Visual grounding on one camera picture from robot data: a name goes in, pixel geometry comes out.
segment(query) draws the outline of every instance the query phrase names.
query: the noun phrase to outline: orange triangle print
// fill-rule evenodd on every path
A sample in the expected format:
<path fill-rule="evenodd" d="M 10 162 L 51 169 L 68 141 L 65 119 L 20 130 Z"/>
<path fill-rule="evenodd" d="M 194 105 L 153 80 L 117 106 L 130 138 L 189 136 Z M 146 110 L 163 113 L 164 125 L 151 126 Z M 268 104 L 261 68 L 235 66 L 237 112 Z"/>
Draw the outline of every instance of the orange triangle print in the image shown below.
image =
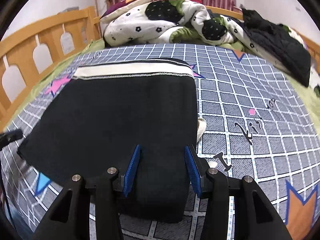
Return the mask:
<path fill-rule="evenodd" d="M 285 222 L 292 240 L 302 240 L 313 225 L 318 186 L 314 188 L 308 198 L 304 201 L 289 182 L 286 182 L 286 184 L 288 200 Z"/>
<path fill-rule="evenodd" d="M 236 56 L 237 60 L 240 62 L 243 56 L 245 55 L 245 53 L 236 49 L 233 49 L 232 51 L 233 51 L 233 54 Z"/>

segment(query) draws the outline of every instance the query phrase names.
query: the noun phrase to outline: bed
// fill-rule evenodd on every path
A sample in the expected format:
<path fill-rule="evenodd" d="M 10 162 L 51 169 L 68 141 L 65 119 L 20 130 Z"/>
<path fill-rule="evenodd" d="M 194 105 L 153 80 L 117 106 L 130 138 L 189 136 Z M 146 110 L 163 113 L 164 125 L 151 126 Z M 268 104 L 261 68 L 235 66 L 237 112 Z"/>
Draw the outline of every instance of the bed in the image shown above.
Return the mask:
<path fill-rule="evenodd" d="M 236 12 L 207 8 L 242 19 Z M 320 101 L 313 91 L 266 60 L 230 49 L 194 44 L 104 49 L 98 24 L 99 17 L 89 7 L 40 20 L 1 42 L 0 56 L 6 55 L 9 65 L 18 66 L 25 82 L 13 101 L 6 94 L 7 87 L 1 85 L 1 129 L 22 128 L 24 137 L 27 136 L 67 83 L 66 77 L 79 65 L 148 57 L 183 59 L 193 68 L 198 115 L 207 121 L 197 147 L 199 157 L 217 161 L 213 159 L 216 149 L 224 152 L 225 162 L 233 165 L 225 174 L 237 178 L 244 174 L 252 176 L 287 223 L 290 233 L 301 239 L 306 232 L 295 231 L 297 223 L 303 224 L 301 228 L 310 228 L 319 216 L 316 202 L 320 181 Z M 74 44 L 74 50 L 67 54 L 60 45 L 64 29 L 71 33 Z M 40 43 L 47 44 L 52 58 L 52 64 L 41 73 L 32 59 L 36 34 Z M 303 39 L 319 61 L 320 47 L 306 37 Z M 8 66 L 0 64 L 3 77 Z M 245 130 L 249 130 L 251 138 L 244 136 Z M 1 153 L 4 184 L 9 198 L 34 231 L 61 187 L 16 154 L 20 143 L 10 144 Z M 224 169 L 218 161 L 217 169 Z M 289 198 L 290 203 L 296 203 L 294 207 L 289 205 Z M 205 210 L 206 202 L 195 197 L 190 189 L 180 223 L 165 224 L 121 215 L 124 239 L 199 239 Z M 297 219 L 301 212 L 308 219 Z M 233 223 L 231 198 L 228 239 L 234 237 Z M 90 231 L 91 239 L 95 239 L 93 204 Z"/>

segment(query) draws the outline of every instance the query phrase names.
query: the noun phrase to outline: bed sheet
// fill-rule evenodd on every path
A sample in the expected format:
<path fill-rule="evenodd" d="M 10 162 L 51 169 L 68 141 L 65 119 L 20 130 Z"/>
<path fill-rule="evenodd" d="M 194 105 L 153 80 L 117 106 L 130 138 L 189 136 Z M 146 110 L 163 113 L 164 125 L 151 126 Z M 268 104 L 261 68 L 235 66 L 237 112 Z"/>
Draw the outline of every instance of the bed sheet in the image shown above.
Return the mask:
<path fill-rule="evenodd" d="M 223 152 L 224 161 L 232 165 L 224 172 L 226 175 L 252 176 L 289 231 L 297 227 L 308 231 L 319 215 L 320 140 L 289 80 L 259 57 L 192 44 L 137 45 L 79 55 L 23 108 L 7 130 L 22 128 L 24 136 L 28 135 L 80 65 L 157 57 L 185 60 L 194 70 L 198 115 L 207 121 L 197 145 L 198 156 L 215 161 L 216 168 L 224 172 L 223 163 L 213 158 Z M 11 201 L 35 230 L 61 187 L 20 159 L 16 154 L 20 143 L 11 143 L 3 149 L 4 183 Z M 180 223 L 165 224 L 120 215 L 124 239 L 200 239 L 205 210 L 206 200 L 199 200 L 190 188 Z M 232 197 L 228 222 L 228 239 L 233 239 Z M 91 239 L 96 238 L 93 204 L 90 234 Z"/>

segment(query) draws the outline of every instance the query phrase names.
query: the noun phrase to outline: pink dot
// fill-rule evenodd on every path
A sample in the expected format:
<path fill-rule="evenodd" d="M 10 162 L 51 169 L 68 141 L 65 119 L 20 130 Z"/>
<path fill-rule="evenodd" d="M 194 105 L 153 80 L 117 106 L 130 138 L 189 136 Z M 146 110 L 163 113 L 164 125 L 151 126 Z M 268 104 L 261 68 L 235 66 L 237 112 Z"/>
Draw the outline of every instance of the pink dot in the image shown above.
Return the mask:
<path fill-rule="evenodd" d="M 250 115 L 255 115 L 256 114 L 256 110 L 253 109 L 253 108 L 249 109 L 249 114 Z"/>

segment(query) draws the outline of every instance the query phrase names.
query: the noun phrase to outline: blue gripper pad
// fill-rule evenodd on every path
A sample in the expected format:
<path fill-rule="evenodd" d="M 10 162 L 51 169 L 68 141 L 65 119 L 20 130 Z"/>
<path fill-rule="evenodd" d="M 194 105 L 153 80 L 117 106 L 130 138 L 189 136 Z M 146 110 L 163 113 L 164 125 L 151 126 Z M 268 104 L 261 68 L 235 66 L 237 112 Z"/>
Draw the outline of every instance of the blue gripper pad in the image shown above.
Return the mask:
<path fill-rule="evenodd" d="M 134 180 L 134 177 L 136 176 L 136 172 L 137 172 L 138 164 L 139 164 L 139 160 L 140 160 L 140 151 L 141 151 L 141 147 L 139 144 L 137 144 L 137 146 L 132 154 L 132 158 L 129 163 L 128 169 L 124 175 L 123 194 L 126 197 L 128 196 L 128 194 L 132 190 L 133 180 Z"/>
<path fill-rule="evenodd" d="M 200 198 L 200 196 L 202 195 L 200 174 L 188 146 L 184 148 L 184 161 L 187 165 L 193 192 L 195 192 Z"/>

